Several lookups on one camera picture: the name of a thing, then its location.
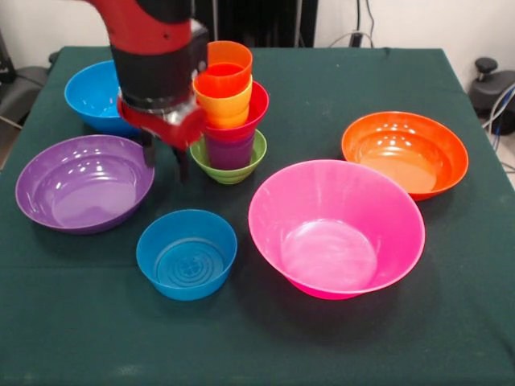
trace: purple bowl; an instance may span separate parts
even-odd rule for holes
[[[142,147],[129,139],[89,135],[55,144],[35,156],[16,183],[16,202],[38,224],[89,234],[120,224],[154,181]]]

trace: bowl rim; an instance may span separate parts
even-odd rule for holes
[[[417,256],[414,258],[413,262],[402,272],[402,274],[396,276],[394,279],[392,279],[390,281],[387,281],[384,284],[376,285],[375,287],[370,287],[370,288],[366,288],[366,289],[352,289],[352,290],[345,290],[345,291],[342,291],[342,290],[336,291],[336,290],[332,290],[332,289],[321,288],[321,287],[318,287],[318,286],[306,283],[304,281],[300,281],[300,280],[296,279],[295,277],[291,276],[289,273],[284,272],[283,269],[280,269],[275,263],[272,263],[266,257],[264,248],[261,245],[259,245],[256,242],[256,239],[254,238],[255,229],[253,229],[253,221],[251,220],[253,217],[250,215],[250,213],[253,211],[253,207],[255,205],[256,195],[257,195],[257,193],[262,189],[262,187],[269,180],[277,179],[280,175],[282,175],[285,172],[285,170],[301,167],[302,165],[308,164],[308,163],[320,163],[320,164],[323,164],[323,163],[326,163],[326,164],[327,163],[335,163],[336,164],[336,163],[338,163],[340,165],[349,165],[349,167],[360,168],[362,170],[366,170],[367,173],[370,172],[370,173],[376,175],[377,177],[379,177],[381,179],[387,180],[388,182],[390,182],[393,185],[393,187],[395,189],[397,189],[398,191],[401,192],[402,195],[404,195],[404,197],[406,198],[406,202],[411,206],[412,209],[414,209],[414,213],[415,213],[415,215],[418,218],[417,224],[421,228],[421,239],[420,239],[420,246],[419,246],[417,254],[416,254]],[[416,266],[416,264],[420,260],[420,257],[422,256],[422,252],[424,250],[424,246],[425,246],[425,243],[426,243],[426,226],[424,224],[424,219],[422,217],[422,213],[420,212],[420,209],[418,208],[418,206],[415,203],[415,201],[413,200],[413,198],[406,192],[406,190],[404,190],[398,183],[393,181],[390,177],[385,176],[384,174],[378,172],[377,170],[372,169],[371,167],[368,167],[368,166],[365,166],[365,165],[361,165],[359,163],[347,162],[347,161],[343,161],[343,160],[339,160],[339,159],[313,159],[313,160],[309,160],[309,161],[303,161],[303,162],[294,163],[292,165],[289,165],[289,166],[286,166],[286,167],[282,168],[281,170],[276,171],[268,179],[263,181],[263,183],[259,186],[259,188],[254,192],[254,195],[253,195],[252,200],[250,201],[250,205],[249,205],[248,218],[249,218],[248,221],[249,221],[250,235],[252,237],[254,245],[256,245],[257,250],[260,252],[260,254],[263,256],[263,258],[272,267],[274,267],[281,275],[286,277],[288,280],[293,281],[294,283],[298,283],[300,285],[303,285],[304,287],[307,287],[307,288],[310,288],[310,289],[313,289],[313,290],[317,290],[319,292],[324,292],[326,294],[340,294],[340,295],[366,294],[368,292],[382,290],[383,288],[386,288],[386,287],[388,287],[388,286],[390,286],[392,284],[395,284],[396,282],[398,282],[401,279],[403,279]]]
[[[34,157],[31,158],[31,160],[25,165],[25,167],[22,169],[22,171],[19,173],[18,175],[18,180],[16,181],[16,185],[14,187],[14,195],[16,197],[16,203],[18,204],[18,208],[19,210],[29,219],[29,220],[32,220],[34,221],[35,223],[39,224],[39,225],[43,225],[44,227],[47,227],[47,228],[50,228],[50,229],[55,229],[57,231],[61,231],[61,232],[77,232],[77,231],[81,231],[81,230],[85,230],[85,229],[90,229],[90,228],[95,228],[95,227],[98,227],[102,224],[107,224],[107,223],[110,223],[110,222],[113,222],[113,221],[116,221],[117,219],[120,219],[122,218],[123,216],[125,216],[127,213],[129,213],[130,211],[134,210],[136,207],[139,206],[139,204],[141,204],[141,202],[146,198],[146,195],[148,195],[148,192],[150,191],[150,189],[152,188],[152,185],[154,184],[154,179],[155,179],[155,168],[153,167],[151,169],[151,177],[150,177],[150,183],[148,184],[148,187],[146,187],[146,190],[144,192],[144,194],[140,197],[140,199],[132,206],[130,207],[129,209],[127,209],[126,211],[124,211],[122,214],[118,215],[118,216],[115,216],[113,217],[112,219],[110,220],[107,220],[107,221],[102,221],[102,222],[99,222],[99,223],[95,223],[95,224],[90,224],[90,225],[86,225],[86,226],[80,226],[80,227],[64,227],[62,225],[51,225],[51,224],[48,224],[46,223],[45,221],[41,221],[41,220],[36,220],[34,217],[31,216],[30,213],[28,213],[25,208],[20,204],[19,202],[19,192],[20,192],[20,189],[19,189],[19,184],[20,184],[20,181],[22,179],[22,176],[25,174],[27,168],[34,162],[34,160],[36,158],[38,158],[39,156],[43,155],[43,154],[46,154],[47,152],[53,150],[55,147],[57,146],[61,146],[63,145],[64,143],[67,143],[67,142],[74,142],[74,141],[78,141],[80,139],[84,139],[84,138],[105,138],[105,137],[109,137],[109,138],[116,138],[122,142],[125,142],[126,144],[128,144],[128,146],[137,146],[138,148],[141,149],[141,151],[143,152],[142,150],[142,146],[139,145],[138,143],[134,142],[134,141],[131,141],[130,139],[128,138],[124,138],[124,137],[118,137],[117,135],[108,135],[108,134],[92,134],[92,135],[81,135],[79,137],[74,137],[74,138],[69,138],[69,139],[66,139],[64,141],[61,141],[61,142],[57,142],[55,143],[54,145],[52,146],[49,146],[48,148],[40,151],[39,153],[37,153],[37,155],[35,155]]]
[[[73,76],[69,79],[69,81],[66,83],[66,86],[64,86],[64,99],[66,100],[66,103],[68,104],[68,106],[70,106],[70,108],[75,111],[76,113],[78,114],[81,114],[81,115],[85,115],[86,117],[91,117],[91,118],[96,118],[96,119],[106,119],[106,120],[114,120],[114,119],[123,119],[122,116],[120,116],[120,114],[117,112],[116,115],[114,116],[98,116],[98,115],[94,115],[94,114],[91,114],[90,112],[86,112],[86,111],[82,111],[81,109],[78,109],[73,103],[70,102],[70,99],[68,97],[68,90],[69,90],[69,87],[71,87],[71,84],[76,81],[76,78],[80,75],[82,75],[83,72],[86,72],[94,67],[101,67],[101,66],[105,66],[105,65],[108,65],[108,64],[113,64],[114,65],[114,60],[104,60],[102,62],[98,62],[98,63],[95,63],[95,64],[91,64],[89,65],[88,67],[85,67],[85,68],[82,68],[80,71],[76,72],[75,74],[73,74]]]
[[[345,143],[346,136],[350,135],[350,134],[348,134],[349,133],[349,129],[352,126],[354,126],[355,124],[359,123],[360,121],[363,121],[364,119],[367,119],[367,118],[370,118],[370,117],[375,117],[375,116],[378,116],[378,115],[384,115],[384,114],[395,114],[395,115],[404,115],[404,116],[408,116],[408,117],[422,118],[422,119],[424,119],[426,121],[429,121],[433,125],[440,126],[443,130],[448,132],[457,141],[457,143],[459,143],[459,150],[462,152],[462,155],[464,155],[465,167],[463,168],[463,170],[461,171],[459,176],[454,181],[451,181],[450,184],[447,184],[445,187],[441,187],[439,189],[431,189],[430,191],[416,191],[416,192],[415,191],[408,191],[408,194],[412,195],[413,197],[419,197],[420,195],[431,195],[431,196],[439,195],[441,193],[444,193],[445,191],[448,191],[448,190],[452,189],[453,187],[458,185],[461,182],[462,179],[464,179],[465,175],[467,174],[468,167],[469,167],[469,158],[468,158],[467,148],[465,147],[463,141],[461,141],[461,139],[451,129],[446,127],[444,124],[442,124],[442,123],[440,123],[440,122],[438,122],[438,121],[436,121],[436,120],[434,120],[432,118],[426,117],[424,115],[416,114],[416,113],[409,113],[407,111],[399,111],[399,110],[378,111],[378,112],[375,112],[375,113],[364,115],[363,117],[359,117],[355,121],[353,121],[349,126],[347,126],[347,128],[345,129],[344,134],[342,135],[342,138],[341,138],[341,143],[340,143],[341,151],[342,151],[342,154],[345,157],[345,160],[347,160],[349,162],[352,162],[352,163],[361,164],[360,162],[348,160],[347,155],[345,154],[344,143]]]
[[[154,278],[148,277],[146,275],[146,273],[143,271],[141,265],[139,264],[139,259],[138,259],[139,253],[138,253],[138,251],[140,250],[140,243],[142,242],[142,238],[150,230],[150,228],[155,226],[158,222],[163,221],[167,217],[177,216],[178,214],[185,213],[185,212],[189,212],[189,213],[192,213],[192,212],[202,213],[204,215],[209,215],[211,217],[217,217],[219,220],[222,220],[222,222],[225,223],[225,225],[227,226],[227,229],[230,231],[231,239],[232,239],[232,241],[234,243],[234,252],[232,253],[232,256],[230,257],[230,262],[227,264],[227,266],[220,272],[220,274],[218,274],[216,277],[213,277],[211,280],[206,281],[205,283],[202,283],[200,285],[194,285],[192,287],[174,287],[174,286],[171,286],[171,285],[166,285],[166,284],[163,284],[163,283],[159,283]],[[188,290],[202,288],[202,287],[208,285],[209,283],[212,283],[215,280],[218,280],[220,277],[224,276],[231,269],[231,267],[233,266],[234,261],[236,260],[237,253],[238,253],[238,238],[236,236],[236,232],[234,231],[233,226],[224,217],[222,217],[220,215],[217,215],[216,213],[214,213],[212,211],[206,211],[204,209],[195,209],[195,208],[179,209],[178,211],[171,211],[170,213],[167,213],[166,215],[160,216],[159,218],[155,219],[154,221],[152,221],[152,223],[150,223],[145,228],[145,230],[143,231],[143,233],[141,234],[141,236],[138,239],[138,243],[136,244],[136,262],[138,263],[139,271],[141,273],[143,273],[143,275],[154,285],[158,285],[158,286],[161,286],[161,287],[164,287],[164,288],[167,288],[167,289],[171,289],[171,290],[181,290],[181,291],[188,291]]]
[[[210,170],[210,171],[213,171],[213,172],[216,172],[216,175],[219,175],[219,176],[224,176],[224,177],[231,177],[235,174],[242,174],[242,173],[245,173],[246,171],[249,171],[249,170],[252,170],[254,167],[256,167],[257,165],[259,165],[259,163],[262,161],[262,159],[265,157],[266,155],[266,151],[268,150],[268,144],[266,142],[266,138],[265,138],[265,135],[263,135],[263,133],[261,131],[259,131],[258,129],[256,129],[256,132],[254,134],[254,142],[256,141],[256,138],[255,136],[258,136],[260,139],[263,140],[264,144],[265,144],[265,148],[263,150],[263,153],[257,158],[256,161],[250,163],[248,166],[245,166],[245,167],[241,167],[240,169],[232,169],[232,170],[222,170],[222,169],[215,169],[214,167],[210,167],[209,165],[206,165],[204,164],[203,162],[201,162],[199,159],[197,159],[197,157],[195,156],[195,154],[193,153],[192,151],[192,146],[199,146],[199,142],[200,141],[205,141],[203,138],[199,139],[198,141],[195,141],[193,142],[190,147],[189,147],[189,152],[190,152],[190,155],[192,156],[193,160],[196,162],[196,164],[198,166],[200,166],[202,169],[205,169],[205,170]]]
[[[211,45],[211,46],[216,46],[216,45],[221,45],[221,44],[224,44],[224,45],[229,45],[229,46],[234,46],[234,47],[238,47],[238,49],[241,49],[242,51],[245,51],[245,53],[250,56],[250,60],[249,62],[247,63],[247,65],[242,68],[241,71],[235,73],[235,74],[231,74],[231,75],[208,75],[210,78],[218,78],[218,79],[232,79],[232,78],[235,78],[236,75],[239,75],[241,72],[244,72],[246,70],[248,70],[249,68],[252,68],[252,64],[253,64],[253,53],[252,51],[250,50],[250,48],[248,48],[246,45],[244,44],[241,44],[241,43],[238,43],[238,42],[235,42],[235,41],[232,41],[232,40],[215,40],[215,41],[212,41],[212,42],[209,42],[208,43],[208,46]]]

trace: green cloth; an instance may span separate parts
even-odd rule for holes
[[[227,187],[190,162],[181,185],[173,153],[159,146],[138,211],[113,230],[70,236],[33,224],[14,199],[38,152],[92,133],[63,90],[109,51],[61,52],[0,176],[0,384],[514,385],[515,194],[443,52],[253,53],[254,79],[270,93],[256,172]],[[342,302],[310,298],[256,250],[249,202],[286,165],[341,158],[344,128],[379,110],[450,127],[468,149],[468,174],[419,203],[426,247],[406,278]],[[220,214],[239,241],[228,281],[197,302],[166,299],[135,261],[145,227],[186,207]]]

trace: white wall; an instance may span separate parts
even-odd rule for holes
[[[368,31],[361,1],[361,28]],[[500,68],[515,68],[515,0],[369,1],[376,47],[442,47],[464,87],[476,75],[473,62],[479,56],[494,57]],[[317,47],[355,27],[355,0],[319,0]],[[0,29],[16,67],[47,65],[48,54],[64,45],[108,43],[98,13],[71,0],[0,0]]]
[[[71,0],[0,0],[0,30],[17,68],[46,67],[62,46],[109,43],[97,11]]]
[[[474,61],[480,56],[495,58],[499,68],[515,69],[514,0],[369,1],[376,47],[441,47],[465,88],[476,76]],[[369,27],[361,0],[361,29],[368,32]],[[319,0],[316,47],[355,28],[355,0]],[[348,46],[348,39],[337,46]]]

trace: green bowl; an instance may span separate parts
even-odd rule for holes
[[[250,157],[250,165],[235,170],[219,170],[209,166],[208,152],[204,138],[192,143],[190,146],[190,154],[200,168],[205,171],[209,177],[223,183],[224,185],[233,185],[240,183],[258,167],[259,163],[265,157],[266,139],[261,131],[256,130],[254,134],[254,144],[252,147],[252,156]]]

